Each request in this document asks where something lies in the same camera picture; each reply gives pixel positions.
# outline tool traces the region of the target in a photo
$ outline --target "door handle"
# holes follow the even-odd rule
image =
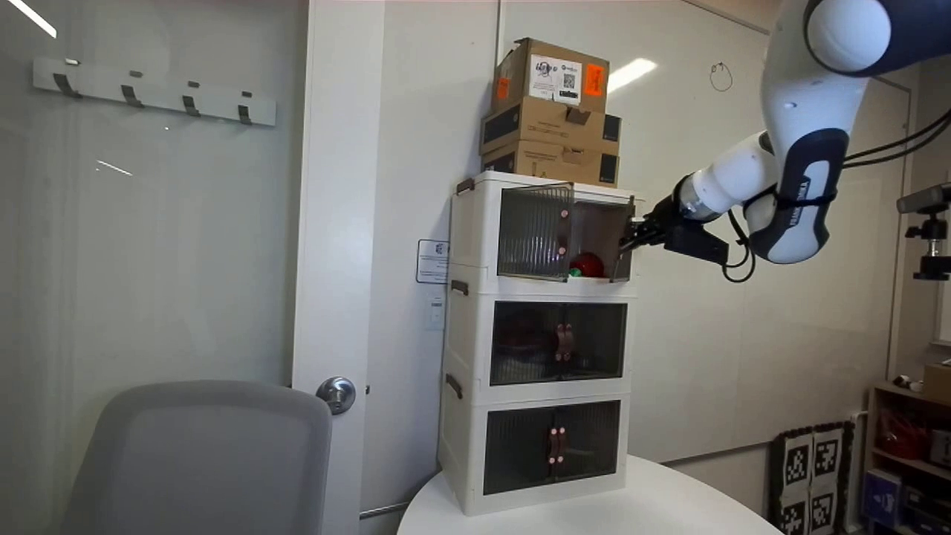
[[[315,394],[324,397],[332,417],[342,417],[356,403],[356,387],[347,376],[324,381]]]

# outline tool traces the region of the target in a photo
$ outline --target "wall hook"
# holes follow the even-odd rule
[[[203,115],[192,96],[180,96],[186,115]]]
[[[52,84],[60,85],[61,96],[82,97],[78,90],[70,90],[66,73],[55,72]]]
[[[250,125],[250,110],[246,110],[246,103],[237,103],[237,119],[240,119],[243,125]]]
[[[124,97],[128,103],[134,103],[134,107],[145,107],[145,103],[139,102],[136,90],[128,85],[128,84],[122,84],[122,97]]]

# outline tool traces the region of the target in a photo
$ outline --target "white shelving unit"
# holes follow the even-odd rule
[[[625,483],[635,194],[483,173],[451,200],[440,461],[467,513]]]

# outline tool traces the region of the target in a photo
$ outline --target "cabinet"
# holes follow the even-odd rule
[[[440,463],[464,510],[625,483],[630,189],[483,173],[451,200]]]
[[[868,531],[951,531],[951,403],[871,388],[861,516]]]

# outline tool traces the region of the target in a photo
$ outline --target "stacked cardboard box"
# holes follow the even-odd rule
[[[607,78],[607,58],[521,38],[497,64],[480,165],[616,183],[622,119],[602,113]]]

